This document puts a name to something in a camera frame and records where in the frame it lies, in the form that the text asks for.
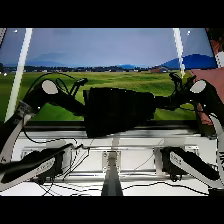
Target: white circular joint cap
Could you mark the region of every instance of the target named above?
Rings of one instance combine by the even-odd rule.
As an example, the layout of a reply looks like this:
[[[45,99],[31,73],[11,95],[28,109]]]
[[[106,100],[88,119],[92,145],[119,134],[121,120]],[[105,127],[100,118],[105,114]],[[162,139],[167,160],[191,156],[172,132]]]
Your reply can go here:
[[[193,93],[200,93],[206,87],[206,82],[204,80],[197,81],[190,89]]]
[[[58,89],[57,89],[56,85],[52,81],[50,81],[50,80],[45,80],[42,83],[42,88],[48,94],[56,94],[56,93],[58,93]]]

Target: tree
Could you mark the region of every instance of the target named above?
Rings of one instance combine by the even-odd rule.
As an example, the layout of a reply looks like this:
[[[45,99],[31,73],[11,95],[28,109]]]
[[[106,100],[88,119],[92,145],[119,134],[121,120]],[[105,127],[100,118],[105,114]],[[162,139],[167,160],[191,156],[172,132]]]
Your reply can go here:
[[[0,63],[0,72],[4,72],[4,67],[3,67],[3,64],[2,63]]]

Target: blue sky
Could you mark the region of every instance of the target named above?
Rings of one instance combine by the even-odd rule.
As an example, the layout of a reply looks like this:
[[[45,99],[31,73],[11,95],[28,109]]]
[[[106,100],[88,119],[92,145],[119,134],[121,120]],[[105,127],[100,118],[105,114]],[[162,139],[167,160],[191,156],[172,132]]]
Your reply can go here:
[[[8,28],[0,62],[17,63],[24,28]],[[203,28],[181,28],[183,56],[213,56]],[[172,28],[34,28],[27,61],[68,66],[155,66],[177,58]]]

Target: machine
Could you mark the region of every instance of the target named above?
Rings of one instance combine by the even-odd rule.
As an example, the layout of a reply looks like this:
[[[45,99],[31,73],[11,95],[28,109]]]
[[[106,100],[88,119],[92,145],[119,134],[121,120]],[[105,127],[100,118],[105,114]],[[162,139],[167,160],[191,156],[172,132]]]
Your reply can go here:
[[[214,86],[207,81],[193,82],[195,77],[192,77],[185,85],[182,85],[182,80],[177,74],[170,73],[170,77],[175,84],[175,90],[169,97],[118,88],[91,88],[84,91],[85,105],[77,101],[75,95],[79,87],[88,81],[87,79],[75,81],[70,92],[49,79],[32,85],[23,101],[20,101],[14,115],[0,128],[0,191],[25,180],[33,179],[44,183],[46,178],[54,179],[58,175],[63,175],[63,154],[66,150],[74,149],[73,144],[32,152],[21,161],[11,162],[13,147],[19,133],[46,103],[63,107],[74,115],[83,116],[87,136],[95,138],[127,131],[140,122],[153,118],[156,108],[175,110],[182,104],[194,101],[202,105],[203,112],[214,124],[217,134],[218,170],[203,162],[198,155],[172,146],[165,147],[161,151],[164,170],[172,176],[190,174],[210,188],[210,195],[224,194],[224,132],[222,129],[224,105]],[[102,195],[123,195],[114,153],[108,157],[108,169]]]

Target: green field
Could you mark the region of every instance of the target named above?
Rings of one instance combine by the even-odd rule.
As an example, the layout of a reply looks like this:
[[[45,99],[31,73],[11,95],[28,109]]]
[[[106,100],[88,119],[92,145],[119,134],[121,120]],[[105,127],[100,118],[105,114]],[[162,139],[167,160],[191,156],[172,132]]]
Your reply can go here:
[[[19,98],[23,99],[25,93],[27,92],[33,81],[42,75],[43,73],[31,72],[24,73],[22,84],[19,92]],[[139,92],[152,92],[157,96],[169,96],[174,90],[174,84],[170,80],[168,73],[150,73],[150,72],[67,72],[70,76],[74,78],[88,78],[88,83],[81,87],[76,95],[76,99],[84,103],[82,96],[82,90],[90,89],[90,87],[116,87],[116,88],[126,88],[130,90],[135,90]],[[7,105],[9,101],[9,96],[11,93],[12,83],[15,74],[9,74],[6,77],[0,77],[0,99],[1,99],[1,110],[0,110],[0,120],[3,121],[5,118]],[[49,78],[55,80],[56,78],[61,78],[65,84],[70,89],[73,80],[61,76],[59,74],[52,74],[45,76],[44,78]],[[184,105],[186,108],[193,107],[189,104]],[[195,114],[191,111],[184,111],[177,109],[175,111],[167,111],[157,109],[154,115],[155,120],[194,120]],[[75,117],[72,113],[66,111],[63,108],[52,106],[46,104],[39,114],[37,114],[33,120],[35,121],[70,121],[70,120],[83,120],[82,117]]]

